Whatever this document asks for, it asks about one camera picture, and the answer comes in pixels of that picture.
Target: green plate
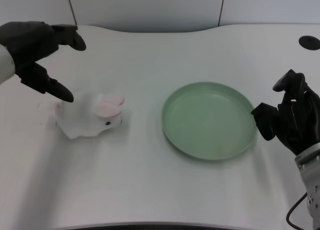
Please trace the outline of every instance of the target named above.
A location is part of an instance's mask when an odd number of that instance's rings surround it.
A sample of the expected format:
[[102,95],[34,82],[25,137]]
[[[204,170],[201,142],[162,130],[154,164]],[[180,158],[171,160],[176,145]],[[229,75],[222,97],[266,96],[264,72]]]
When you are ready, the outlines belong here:
[[162,129],[184,153],[204,160],[223,160],[254,145],[257,129],[253,109],[248,99],[231,87],[193,83],[167,99]]

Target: metal robot arm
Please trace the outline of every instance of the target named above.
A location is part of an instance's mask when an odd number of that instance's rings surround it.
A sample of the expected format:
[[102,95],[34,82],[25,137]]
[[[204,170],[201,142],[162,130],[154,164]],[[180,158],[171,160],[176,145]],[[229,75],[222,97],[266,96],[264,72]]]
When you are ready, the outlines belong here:
[[16,74],[21,83],[42,94],[47,92],[73,102],[72,93],[50,78],[36,61],[57,51],[59,45],[84,51],[86,44],[77,29],[76,25],[50,26],[40,21],[8,22],[0,26],[0,84]]
[[320,230],[320,98],[302,73],[288,71],[274,86],[285,91],[277,108],[261,103],[251,114],[263,138],[275,136],[295,155],[307,189],[307,204],[313,228]]

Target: white sleeve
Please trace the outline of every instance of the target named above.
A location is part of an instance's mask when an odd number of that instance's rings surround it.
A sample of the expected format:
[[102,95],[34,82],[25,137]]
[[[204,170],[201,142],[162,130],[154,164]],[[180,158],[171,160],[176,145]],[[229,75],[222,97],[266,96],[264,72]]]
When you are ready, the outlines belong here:
[[0,84],[15,75],[15,62],[8,50],[0,44]]

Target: black cable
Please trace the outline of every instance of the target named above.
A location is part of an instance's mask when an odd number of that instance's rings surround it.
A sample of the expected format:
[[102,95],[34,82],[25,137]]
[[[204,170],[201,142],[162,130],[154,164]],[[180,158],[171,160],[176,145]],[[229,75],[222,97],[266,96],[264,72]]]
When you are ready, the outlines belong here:
[[286,222],[291,226],[291,227],[293,227],[294,229],[296,229],[296,230],[304,230],[303,228],[301,228],[301,227],[298,227],[298,226],[296,226],[296,225],[294,225],[292,222],[290,222],[290,215],[291,215],[291,213],[296,209],[296,207],[307,197],[307,193],[305,193],[293,206],[292,206],[292,208],[288,211],[288,213],[287,213],[287,215],[286,215],[286,217],[285,217],[285,220],[286,220]]

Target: plate rim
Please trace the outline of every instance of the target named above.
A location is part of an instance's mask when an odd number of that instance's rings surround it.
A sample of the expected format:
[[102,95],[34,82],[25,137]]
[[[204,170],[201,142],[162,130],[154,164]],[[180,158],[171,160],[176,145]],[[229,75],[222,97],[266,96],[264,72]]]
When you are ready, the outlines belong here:
[[165,107],[167,105],[167,102],[168,100],[171,98],[171,96],[173,96],[175,93],[177,93],[178,91],[180,91],[181,89],[184,89],[184,88],[187,88],[187,87],[190,87],[192,85],[198,85],[198,84],[210,84],[210,85],[220,85],[220,86],[223,86],[223,87],[226,87],[226,88],[229,88],[229,89],[232,89],[233,91],[239,93],[244,99],[246,99],[248,101],[248,103],[251,105],[252,109],[254,109],[254,105],[251,103],[251,101],[245,96],[243,95],[240,91],[234,89],[233,87],[230,87],[226,84],[222,84],[222,83],[219,83],[219,82],[213,82],[213,81],[198,81],[198,82],[193,82],[193,83],[189,83],[189,84],[186,84],[184,86],[181,86],[179,87],[178,89],[176,89],[174,92],[172,92],[167,98],[166,100],[164,101],[164,104],[163,104],[163,107],[162,107],[162,110],[161,110],[161,127],[162,127],[162,131],[165,135],[165,137],[168,139],[168,141],[176,148],[178,149],[179,151],[181,151],[182,153],[192,157],[192,158],[195,158],[195,159],[199,159],[199,160],[205,160],[205,161],[222,161],[222,160],[227,160],[227,159],[232,159],[232,158],[235,158],[236,156],[239,156],[240,154],[246,152],[247,150],[249,150],[252,146],[254,146],[257,142],[257,133],[258,133],[258,130],[257,128],[255,128],[255,130],[253,131],[253,136],[252,136],[252,139],[251,141],[249,142],[248,145],[246,145],[245,147],[243,147],[241,149],[241,151],[237,152],[237,154],[234,154],[232,156],[227,156],[227,157],[220,157],[220,158],[212,158],[212,159],[208,159],[208,158],[202,158],[202,157],[198,157],[198,156],[194,156],[194,155],[191,155],[185,151],[183,151],[180,147],[178,147],[176,144],[174,144],[174,142],[169,138],[169,135],[168,133],[166,132],[166,129],[165,129],[165,124],[164,124],[164,112],[165,112]]

